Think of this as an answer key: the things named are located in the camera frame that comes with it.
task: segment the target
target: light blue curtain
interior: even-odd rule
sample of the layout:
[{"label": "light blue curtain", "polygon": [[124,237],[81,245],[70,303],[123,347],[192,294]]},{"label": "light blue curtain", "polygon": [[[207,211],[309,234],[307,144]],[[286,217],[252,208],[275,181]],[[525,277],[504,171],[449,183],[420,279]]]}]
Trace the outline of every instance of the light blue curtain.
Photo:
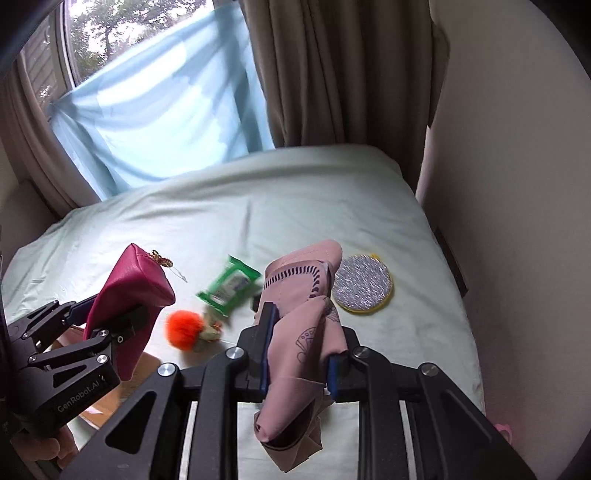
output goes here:
[{"label": "light blue curtain", "polygon": [[238,2],[131,48],[55,102],[50,123],[101,199],[273,148]]}]

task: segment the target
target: white wall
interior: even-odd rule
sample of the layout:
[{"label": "white wall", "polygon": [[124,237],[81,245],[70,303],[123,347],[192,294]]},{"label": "white wall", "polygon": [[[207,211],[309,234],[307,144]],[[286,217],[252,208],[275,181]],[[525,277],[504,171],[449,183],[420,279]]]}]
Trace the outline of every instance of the white wall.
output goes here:
[{"label": "white wall", "polygon": [[419,197],[465,275],[487,414],[540,480],[591,429],[591,80],[528,0],[434,0],[450,63]]},{"label": "white wall", "polygon": [[0,209],[9,195],[18,187],[17,178],[12,171],[4,146],[0,141]]}]

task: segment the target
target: round sponge pad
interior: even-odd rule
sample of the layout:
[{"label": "round sponge pad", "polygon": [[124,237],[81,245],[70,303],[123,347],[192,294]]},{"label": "round sponge pad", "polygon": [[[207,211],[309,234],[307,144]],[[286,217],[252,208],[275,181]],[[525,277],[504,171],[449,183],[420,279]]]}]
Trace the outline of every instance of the round sponge pad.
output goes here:
[{"label": "round sponge pad", "polygon": [[394,282],[376,255],[345,258],[335,274],[335,302],[351,313],[372,313],[387,304]]}]

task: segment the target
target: pink fabric bag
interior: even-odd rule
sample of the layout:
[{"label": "pink fabric bag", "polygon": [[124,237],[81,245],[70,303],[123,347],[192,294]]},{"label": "pink fabric bag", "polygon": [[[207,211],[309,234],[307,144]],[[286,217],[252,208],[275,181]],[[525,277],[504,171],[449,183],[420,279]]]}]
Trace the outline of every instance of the pink fabric bag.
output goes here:
[{"label": "pink fabric bag", "polygon": [[117,350],[116,368],[121,380],[130,380],[160,311],[175,302],[174,291],[156,261],[135,244],[128,246],[113,267],[92,305],[84,340],[92,330],[108,328],[108,321],[139,305],[148,309],[148,323]]},{"label": "pink fabric bag", "polygon": [[347,349],[330,288],[342,259],[332,240],[275,260],[265,270],[258,323],[266,301],[277,305],[267,359],[270,384],[255,415],[255,435],[284,472],[322,449],[318,414],[332,401],[324,395],[328,357]]}]

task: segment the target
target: orange fluffy keychain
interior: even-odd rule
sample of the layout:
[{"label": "orange fluffy keychain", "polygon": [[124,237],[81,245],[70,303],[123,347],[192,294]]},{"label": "orange fluffy keychain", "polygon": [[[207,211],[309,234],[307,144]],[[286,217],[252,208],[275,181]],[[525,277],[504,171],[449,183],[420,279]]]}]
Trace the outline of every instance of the orange fluffy keychain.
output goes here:
[{"label": "orange fluffy keychain", "polygon": [[201,350],[207,342],[215,342],[222,336],[222,325],[210,321],[210,317],[188,310],[178,310],[168,316],[165,334],[168,342],[179,350]]}]

